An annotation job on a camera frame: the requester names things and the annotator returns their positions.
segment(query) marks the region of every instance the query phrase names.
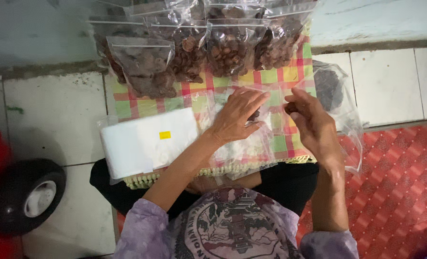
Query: left hand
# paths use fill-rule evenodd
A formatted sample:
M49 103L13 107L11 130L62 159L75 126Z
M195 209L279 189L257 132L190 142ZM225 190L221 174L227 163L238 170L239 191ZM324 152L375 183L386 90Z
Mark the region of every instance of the left hand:
M269 98L268 92L262 93L245 87L236 89L228 97L228 102L208 131L220 146L248 138L262 126L262 123L245 128L247 119Z

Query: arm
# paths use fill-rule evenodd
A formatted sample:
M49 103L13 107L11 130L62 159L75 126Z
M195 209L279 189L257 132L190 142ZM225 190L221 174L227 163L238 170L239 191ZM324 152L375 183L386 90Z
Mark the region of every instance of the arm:
M206 130L177 159L145 193L149 200L166 212L199 172L201 163L209 159L222 145L247 138L260 124L244 127L249 118L268 98L269 93L239 88L228 98L211 128Z
M345 200L345 165L338 144L335 121L317 98L301 89L286 96L285 111L295 121L301 142L320 165L317 186L312 196L312 221L315 231L346 231L348 213Z

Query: yellow label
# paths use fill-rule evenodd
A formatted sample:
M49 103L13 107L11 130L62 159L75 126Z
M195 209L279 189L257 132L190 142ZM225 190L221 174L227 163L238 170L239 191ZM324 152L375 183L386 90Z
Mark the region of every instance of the yellow label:
M170 131L159 132L159 139L170 139Z

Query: checkered tablecloth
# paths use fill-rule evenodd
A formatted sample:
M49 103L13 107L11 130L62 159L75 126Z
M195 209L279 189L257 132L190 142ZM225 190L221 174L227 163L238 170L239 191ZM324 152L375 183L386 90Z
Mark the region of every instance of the checkered tablecloth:
M287 67L280 69L250 71L244 76L237 77L213 77L209 71L202 70L200 76L204 83L175 83L178 94L177 96L192 94L199 91L212 90L216 93L222 93L227 89L231 82L239 86L252 86L257 84L272 84L281 82L284 86L284 92L297 85L304 87L307 92L316 96L314 80L312 79L312 54L309 44L309 36L304 36L294 54L291 63ZM181 98L151 100L148 97L136 98L127 86L119 84L117 81L113 85L113 96L115 99L116 114L120 121L141 118L156 115L170 110L174 103L180 102ZM270 106L279 105L279 99L274 98L271 94ZM311 154L303 147L300 141L300 135L297 127L290 117L284 118L288 123L284 123L284 134L274 135L271 141L271 148L274 152L274 160L262 162L260 165L266 165L275 162L287 163L305 163L313 159ZM272 121L282 120L282 115L273 114ZM159 177L160 170L143 176L132 176L125 179L130 188L147 188L155 179ZM224 168L205 168L200 171L199 175L216 176L228 173Z

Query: woman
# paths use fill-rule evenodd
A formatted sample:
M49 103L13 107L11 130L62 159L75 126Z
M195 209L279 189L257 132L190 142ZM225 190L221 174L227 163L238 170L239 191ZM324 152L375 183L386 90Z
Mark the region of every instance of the woman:
M285 111L318 165L279 164L235 183L242 187L222 187L203 196L185 191L218 148L260 127L244 125L269 93L246 88L228 98L213 126L148 190L107 186L106 162L98 161L91 184L118 211L128 211L114 258L358 258L348 228L335 122L316 98L300 89L292 93L285 97ZM297 249L298 219L311 195L314 232Z

